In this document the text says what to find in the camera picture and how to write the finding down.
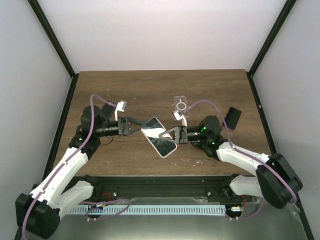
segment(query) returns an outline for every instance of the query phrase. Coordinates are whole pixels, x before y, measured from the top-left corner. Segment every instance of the purple cable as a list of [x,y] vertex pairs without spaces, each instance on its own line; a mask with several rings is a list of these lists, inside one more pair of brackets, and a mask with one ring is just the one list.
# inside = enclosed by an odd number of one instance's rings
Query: purple cable
[[[94,130],[94,121],[93,119],[95,118],[95,113],[94,113],[94,97],[100,99],[102,102],[108,104],[108,105],[111,105],[113,107],[117,107],[116,104],[112,103],[112,102],[109,102],[109,101],[106,101],[104,100],[102,97],[98,96],[97,94],[92,94],[90,96],[90,106],[91,106],[91,124],[90,124],[90,130],[89,130],[89,133],[88,133],[88,136],[86,137],[86,139],[83,141],[83,143],[80,145],[80,147],[75,150],[66,160],[65,162],[68,163],[70,161],[70,159],[72,159],[78,152],[81,151],[81,149],[87,144],[87,142],[89,141],[90,137],[91,137],[91,134]],[[55,178],[55,176],[58,174],[58,172],[63,168],[65,164],[61,164],[56,170],[55,172],[51,175],[51,177],[48,179],[48,181],[45,183],[45,185],[43,186],[43,191],[46,190],[46,188],[48,187],[48,185],[52,182],[52,180]],[[23,219],[23,223],[22,223],[22,236],[25,240],[29,240],[27,238],[27,235],[26,235],[26,226],[27,226],[27,221],[28,221],[28,218],[30,216],[30,213],[32,211],[32,208],[34,207],[34,205],[36,204],[37,200],[40,198],[41,196],[41,192],[35,197],[35,199],[32,201],[32,203],[30,204],[30,207],[28,208],[28,210],[26,211],[26,214],[24,216],[24,219]]]
[[95,210],[95,209],[99,209],[100,210],[100,208],[98,208],[98,207],[91,208],[86,212],[86,218],[87,219],[92,219],[92,220],[95,219],[95,221],[101,221],[101,220],[106,220],[106,219],[111,219],[111,218],[117,217],[120,214],[124,213],[126,210],[128,210],[128,208],[130,206],[130,200],[129,199],[118,199],[118,200],[113,200],[113,201],[102,201],[102,202],[83,201],[82,203],[83,204],[94,204],[94,205],[103,204],[104,205],[104,204],[120,203],[120,202],[123,202],[124,200],[126,200],[128,202],[128,205],[124,209],[122,209],[121,211],[119,211],[116,214],[113,214],[111,216],[99,217],[99,218],[90,218],[89,217],[90,211]]
[[261,165],[265,166],[284,186],[285,188],[289,191],[289,193],[292,195],[292,198],[293,200],[291,201],[292,204],[295,204],[297,202],[297,197],[296,197],[296,194],[294,193],[294,191],[291,189],[291,187],[286,183],[286,181],[275,171],[273,170],[268,164],[266,164],[265,162],[261,161],[260,159],[254,157],[254,156],[251,156],[239,149],[236,148],[236,146],[234,146],[234,144],[231,142],[231,138],[230,138],[230,134],[229,134],[229,129],[228,129],[228,126],[227,126],[227,123],[225,121],[225,118],[224,116],[222,115],[222,113],[219,111],[219,109],[217,108],[217,106],[209,101],[209,100],[199,100],[199,101],[196,101],[194,104],[192,104],[191,106],[187,107],[184,111],[182,111],[183,113],[189,111],[191,108],[193,108],[195,105],[199,104],[199,103],[209,103],[211,104],[216,110],[217,112],[219,113],[220,117],[222,118],[222,121],[223,121],[223,124],[225,126],[225,130],[226,130],[226,135],[227,135],[227,138],[228,138],[228,142],[229,144],[231,145],[231,147],[238,153],[240,154],[243,154],[245,155],[246,157],[249,157],[251,158],[252,160],[254,161],[257,161],[258,163],[260,163]]

